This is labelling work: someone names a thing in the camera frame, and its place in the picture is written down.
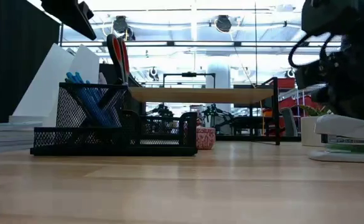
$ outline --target stack of paper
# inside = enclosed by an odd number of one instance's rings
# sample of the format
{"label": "stack of paper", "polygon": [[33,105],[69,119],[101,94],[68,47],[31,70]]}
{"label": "stack of paper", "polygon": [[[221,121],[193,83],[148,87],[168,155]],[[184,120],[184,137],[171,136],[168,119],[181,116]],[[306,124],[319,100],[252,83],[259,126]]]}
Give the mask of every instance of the stack of paper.
{"label": "stack of paper", "polygon": [[34,127],[42,122],[0,123],[0,152],[32,148]]}

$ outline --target white pot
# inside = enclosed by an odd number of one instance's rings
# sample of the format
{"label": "white pot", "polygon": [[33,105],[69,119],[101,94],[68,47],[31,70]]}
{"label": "white pot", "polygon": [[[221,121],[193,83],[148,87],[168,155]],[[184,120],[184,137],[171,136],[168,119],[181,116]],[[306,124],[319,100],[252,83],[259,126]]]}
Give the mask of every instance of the white pot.
{"label": "white pot", "polygon": [[314,132],[318,116],[301,118],[301,138],[303,146],[324,147],[321,143],[321,135]]}

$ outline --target black wall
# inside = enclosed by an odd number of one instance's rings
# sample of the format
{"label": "black wall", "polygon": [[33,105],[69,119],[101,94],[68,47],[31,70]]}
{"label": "black wall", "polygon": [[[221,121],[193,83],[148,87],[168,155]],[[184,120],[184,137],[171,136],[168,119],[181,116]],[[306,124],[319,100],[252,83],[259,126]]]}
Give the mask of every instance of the black wall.
{"label": "black wall", "polygon": [[0,0],[0,122],[7,122],[53,43],[59,24],[26,0]]}

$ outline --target light wood table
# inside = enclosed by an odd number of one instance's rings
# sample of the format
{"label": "light wood table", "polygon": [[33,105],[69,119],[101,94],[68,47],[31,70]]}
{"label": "light wood table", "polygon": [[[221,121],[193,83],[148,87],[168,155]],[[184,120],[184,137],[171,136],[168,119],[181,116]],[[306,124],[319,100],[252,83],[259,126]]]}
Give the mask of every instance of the light wood table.
{"label": "light wood table", "polygon": [[140,102],[257,103],[273,96],[270,89],[129,88]]}
{"label": "light wood table", "polygon": [[284,142],[195,157],[0,154],[0,224],[364,223],[364,164]]}

